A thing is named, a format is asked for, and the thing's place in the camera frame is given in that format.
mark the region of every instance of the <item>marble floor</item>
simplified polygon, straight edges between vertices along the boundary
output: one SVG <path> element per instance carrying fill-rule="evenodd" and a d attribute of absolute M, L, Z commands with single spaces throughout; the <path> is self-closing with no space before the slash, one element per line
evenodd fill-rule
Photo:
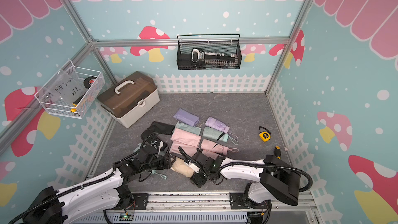
<path fill-rule="evenodd" d="M 182 108 L 200 118 L 198 127 L 202 130 L 208 117 L 214 117 L 228 125 L 230 132 L 238 136 L 238 145 L 230 140 L 221 142 L 229 148 L 238 148 L 238 153 L 228 152 L 227 157 L 238 160 L 263 159 L 267 154 L 273 154 L 275 146 L 282 150 L 281 159 L 287 163 L 280 134 L 272 116 L 268 100 L 264 93 L 184 93 L 160 94 L 160 102 L 148 111 L 130 128 L 125 128 L 116 123 L 107 142 L 103 155 L 97 166 L 95 175 L 101 174 L 111 168 L 112 163 L 131 154 L 138 144 L 142 142 L 141 133 L 153 121 L 167 124 L 176 124 L 173 115 Z M 271 139 L 263 142 L 259 137 L 259 126 L 268 128 Z M 171 146 L 170 136 L 159 137 Z M 193 185 L 189 178 L 172 170 L 157 171 L 165 174 L 164 180 L 158 175 L 151 175 L 142 183 L 133 181 L 129 184 L 132 192 L 143 191 L 243 191 L 249 182 L 244 179 L 224 179 L 220 185 L 207 181 L 202 188 Z"/>

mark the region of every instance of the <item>black wire basket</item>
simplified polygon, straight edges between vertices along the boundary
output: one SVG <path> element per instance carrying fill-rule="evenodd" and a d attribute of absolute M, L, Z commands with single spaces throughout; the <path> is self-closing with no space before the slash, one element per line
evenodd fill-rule
<path fill-rule="evenodd" d="M 177 36 L 178 70 L 239 69 L 239 34 Z"/>

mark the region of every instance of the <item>screwdriver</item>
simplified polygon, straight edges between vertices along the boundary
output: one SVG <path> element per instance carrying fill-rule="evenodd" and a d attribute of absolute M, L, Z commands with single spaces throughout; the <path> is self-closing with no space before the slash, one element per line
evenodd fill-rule
<path fill-rule="evenodd" d="M 274 156 L 281 159 L 281 148 L 279 146 L 276 146 L 274 149 Z"/>

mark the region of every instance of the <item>yellow tape measure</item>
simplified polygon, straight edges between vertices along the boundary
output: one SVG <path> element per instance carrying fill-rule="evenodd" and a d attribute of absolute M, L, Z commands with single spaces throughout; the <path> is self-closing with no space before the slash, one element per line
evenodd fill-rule
<path fill-rule="evenodd" d="M 263 140 L 264 142 L 267 142 L 270 138 L 271 138 L 271 132 L 265 128 L 265 127 L 259 127 L 258 130 L 260 131 L 260 138 L 261 140 Z"/>

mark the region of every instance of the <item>red mushroom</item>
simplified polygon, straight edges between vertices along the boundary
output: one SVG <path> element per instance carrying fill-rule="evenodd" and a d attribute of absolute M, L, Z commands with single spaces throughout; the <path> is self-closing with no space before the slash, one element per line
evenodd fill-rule
<path fill-rule="evenodd" d="M 282 53 L 283 47 L 283 44 L 277 44 L 272 47 L 272 49 L 269 51 L 269 54 L 272 56 L 279 55 Z M 290 50 L 289 54 L 287 55 L 286 61 L 284 62 L 284 65 L 287 69 L 290 68 L 290 62 L 293 57 L 295 58 L 296 65 L 300 66 L 304 55 L 304 49 L 304 32 L 300 30 L 296 38 L 296 42 L 293 43 L 292 49 Z"/>
<path fill-rule="evenodd" d="M 164 33 L 163 31 L 159 30 L 158 28 L 152 26 L 146 26 L 142 29 L 137 39 L 170 39 L 170 37 L 166 35 L 166 33 Z M 176 47 L 175 46 L 132 47 L 130 49 L 130 53 L 132 53 L 135 56 L 140 56 L 148 52 L 150 62 L 161 62 L 164 60 L 164 57 L 160 53 L 160 48 L 173 50 Z"/>
<path fill-rule="evenodd" d="M 24 87 L 15 90 L 4 99 L 7 121 L 3 121 L 3 125 L 7 125 L 17 117 L 34 98 L 36 90 L 36 87 Z M 59 117 L 49 115 L 44 109 L 41 109 L 11 143 L 12 152 L 17 157 L 26 155 L 33 147 L 37 130 L 41 131 L 47 139 L 51 139 L 60 125 Z"/>
<path fill-rule="evenodd" d="M 127 55 L 127 51 L 123 47 L 101 47 L 99 50 L 105 60 L 109 61 L 109 57 L 111 57 L 112 63 L 122 62 L 118 54 Z"/>
<path fill-rule="evenodd" d="M 241 49 L 242 56 L 246 56 L 244 62 L 254 61 L 254 54 L 265 54 L 266 46 L 264 44 L 245 45 Z"/>
<path fill-rule="evenodd" d="M 332 112 L 318 112 L 318 121 L 316 124 L 319 124 L 319 122 L 326 126 L 319 130 L 323 140 L 326 143 L 330 143 L 331 139 L 336 136 L 340 148 L 346 152 L 352 142 L 352 127 L 348 117 Z"/>
<path fill-rule="evenodd" d="M 15 162 L 0 162 L 0 181 L 8 174 L 8 172 L 12 171 L 14 167 Z M 4 207 L 8 204 L 15 191 L 17 191 L 16 183 L 0 183 L 0 207 Z"/>
<path fill-rule="evenodd" d="M 398 220 L 398 173 L 366 158 L 351 155 L 348 164 L 369 192 L 354 191 L 358 203 L 372 223 Z"/>

